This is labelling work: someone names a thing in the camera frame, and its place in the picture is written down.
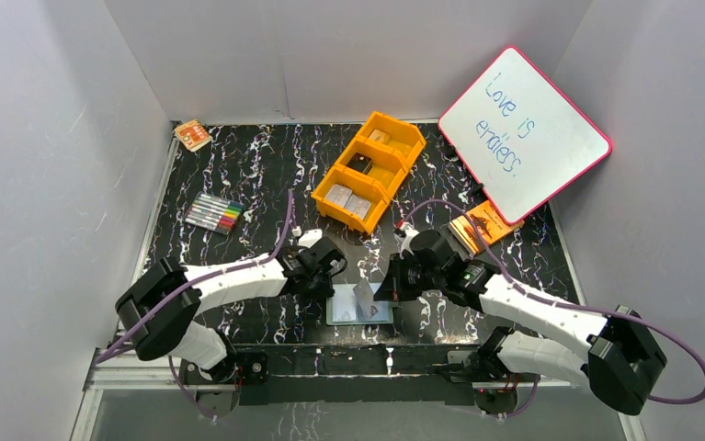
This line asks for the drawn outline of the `yellow three-compartment bin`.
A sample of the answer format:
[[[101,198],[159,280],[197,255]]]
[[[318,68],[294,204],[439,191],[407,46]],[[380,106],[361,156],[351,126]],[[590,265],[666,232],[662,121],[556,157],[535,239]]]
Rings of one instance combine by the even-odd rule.
[[[312,192],[319,214],[373,233],[425,147],[415,124],[371,113]]]

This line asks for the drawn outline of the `silver credit card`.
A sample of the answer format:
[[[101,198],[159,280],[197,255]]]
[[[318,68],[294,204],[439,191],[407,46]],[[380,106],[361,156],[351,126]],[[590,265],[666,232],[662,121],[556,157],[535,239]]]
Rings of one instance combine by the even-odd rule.
[[[371,209],[371,202],[357,195],[351,195],[347,200],[344,209],[365,220]]]
[[[367,279],[360,280],[352,290],[359,322],[387,322],[391,319],[391,304],[374,299],[374,288]]]

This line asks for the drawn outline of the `silver card stack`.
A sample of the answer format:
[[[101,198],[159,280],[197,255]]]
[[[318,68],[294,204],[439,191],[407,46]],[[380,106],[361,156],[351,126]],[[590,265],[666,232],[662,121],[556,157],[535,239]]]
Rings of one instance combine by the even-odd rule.
[[[350,188],[333,184],[327,191],[324,199],[329,204],[344,208],[353,195],[354,193]]]

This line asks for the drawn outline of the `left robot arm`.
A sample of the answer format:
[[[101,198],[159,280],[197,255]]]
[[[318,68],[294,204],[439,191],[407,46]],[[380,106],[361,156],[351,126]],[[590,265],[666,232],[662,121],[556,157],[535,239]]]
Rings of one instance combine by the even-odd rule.
[[[202,326],[197,316],[244,300],[328,299],[335,293],[334,276],[346,265],[343,252],[319,232],[269,254],[216,266],[183,266],[167,257],[120,296],[115,310],[139,360],[178,357],[225,382],[235,374],[237,354],[227,335]]]

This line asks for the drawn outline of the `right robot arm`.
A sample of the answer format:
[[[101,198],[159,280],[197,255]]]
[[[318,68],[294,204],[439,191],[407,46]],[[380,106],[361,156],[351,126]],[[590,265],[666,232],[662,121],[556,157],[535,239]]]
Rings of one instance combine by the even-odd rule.
[[[492,380],[515,373],[560,379],[588,387],[619,413],[638,415],[667,363],[636,311],[583,311],[508,280],[489,261],[459,254],[440,232],[408,232],[373,298],[411,301],[429,290],[531,331],[497,330],[478,349],[475,359]]]

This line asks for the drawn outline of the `green card holder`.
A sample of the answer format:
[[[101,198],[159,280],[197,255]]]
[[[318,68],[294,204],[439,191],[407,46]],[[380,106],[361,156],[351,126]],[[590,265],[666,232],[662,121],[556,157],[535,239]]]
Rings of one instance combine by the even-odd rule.
[[[380,287],[380,283],[370,283],[374,292]],[[392,324],[393,304],[391,304],[391,319],[387,322],[359,322],[358,310],[352,288],[357,284],[334,284],[334,295],[326,301],[326,324],[327,325],[369,325],[369,324]]]

